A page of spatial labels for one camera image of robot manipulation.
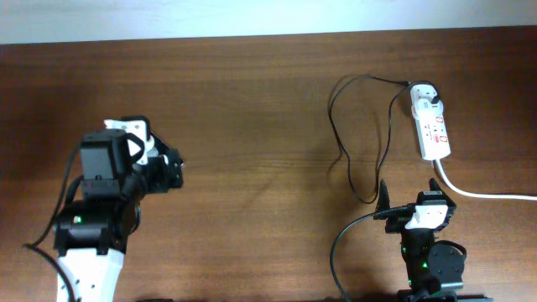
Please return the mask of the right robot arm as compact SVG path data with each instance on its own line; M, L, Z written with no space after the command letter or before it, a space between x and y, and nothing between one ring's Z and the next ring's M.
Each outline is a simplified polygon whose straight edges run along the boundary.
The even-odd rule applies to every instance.
M398 301L456 301L456 292L463 287L467 250L436 238L449 225L456 203L434 179L429 180L429 187L417 195L416 202L392 207L386 183L380 183L373 218L386 221L386 233L401 236L400 252L409 281L409 288L396 294Z

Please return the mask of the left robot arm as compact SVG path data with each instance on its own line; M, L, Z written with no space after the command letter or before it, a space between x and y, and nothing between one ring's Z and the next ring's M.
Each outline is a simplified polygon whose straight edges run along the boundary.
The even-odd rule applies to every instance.
M161 140L154 148L121 129L81 140L83 174L55 219L59 301L111 301L141 200L183 185L183 160Z

